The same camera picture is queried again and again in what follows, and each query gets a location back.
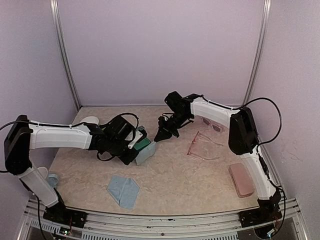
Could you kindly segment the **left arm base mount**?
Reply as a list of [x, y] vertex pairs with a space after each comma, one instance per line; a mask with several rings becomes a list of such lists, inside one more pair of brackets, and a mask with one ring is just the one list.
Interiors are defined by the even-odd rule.
[[45, 208], [43, 218], [54, 223], [83, 229], [87, 213], [67, 208], [62, 201], [59, 201], [57, 204]]

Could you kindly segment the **square light blue cloth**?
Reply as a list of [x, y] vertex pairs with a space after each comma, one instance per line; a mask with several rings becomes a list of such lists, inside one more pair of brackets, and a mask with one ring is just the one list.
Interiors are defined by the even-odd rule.
[[142, 163], [144, 163], [148, 158], [152, 157], [156, 152], [156, 148], [157, 143], [154, 141], [151, 142], [145, 148], [143, 148], [135, 158], [136, 165], [139, 166]]

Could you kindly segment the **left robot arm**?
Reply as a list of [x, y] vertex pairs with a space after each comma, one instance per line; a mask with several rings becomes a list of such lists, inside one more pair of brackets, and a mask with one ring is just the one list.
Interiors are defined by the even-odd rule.
[[122, 114], [108, 123], [80, 122], [74, 125], [50, 124], [31, 121], [20, 115], [7, 123], [11, 127], [4, 140], [4, 164], [6, 171], [17, 176], [47, 207], [57, 221], [70, 218], [70, 211], [62, 205], [57, 191], [30, 160], [30, 151], [46, 148], [74, 148], [95, 151], [99, 158], [108, 153], [129, 165], [139, 154], [134, 145], [142, 138], [137, 126], [129, 123]]

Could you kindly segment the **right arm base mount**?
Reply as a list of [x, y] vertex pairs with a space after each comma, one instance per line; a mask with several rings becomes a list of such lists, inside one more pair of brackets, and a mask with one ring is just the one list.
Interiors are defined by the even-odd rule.
[[260, 225], [283, 217], [279, 202], [281, 198], [272, 197], [268, 200], [257, 199], [258, 208], [239, 212], [242, 228]]

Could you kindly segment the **grey-blue glasses case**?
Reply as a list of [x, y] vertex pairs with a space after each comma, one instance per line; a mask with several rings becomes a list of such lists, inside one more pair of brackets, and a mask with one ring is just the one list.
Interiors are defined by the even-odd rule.
[[139, 126], [137, 131], [142, 134], [141, 138], [134, 144], [133, 148], [137, 151], [141, 151], [145, 147], [151, 144], [151, 141], [148, 139], [148, 133], [145, 130], [144, 126]]

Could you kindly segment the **red lens pink sunglasses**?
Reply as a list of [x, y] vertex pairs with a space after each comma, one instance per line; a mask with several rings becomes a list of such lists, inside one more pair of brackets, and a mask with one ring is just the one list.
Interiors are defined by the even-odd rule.
[[187, 155], [199, 160], [217, 160], [220, 158], [223, 147], [222, 143], [215, 142], [198, 131], [189, 146]]

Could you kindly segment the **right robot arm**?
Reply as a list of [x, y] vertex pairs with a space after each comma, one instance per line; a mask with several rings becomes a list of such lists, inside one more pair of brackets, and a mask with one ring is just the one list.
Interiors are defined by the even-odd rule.
[[170, 117], [158, 118], [158, 131], [155, 142], [180, 136], [179, 129], [198, 116], [221, 124], [229, 129], [228, 147], [243, 159], [255, 185], [259, 208], [256, 218], [266, 222], [275, 212], [281, 200], [280, 190], [273, 183], [268, 166], [261, 151], [262, 142], [251, 109], [247, 105], [231, 107], [207, 100], [203, 95], [192, 93], [181, 96], [177, 91], [164, 99], [171, 109]]

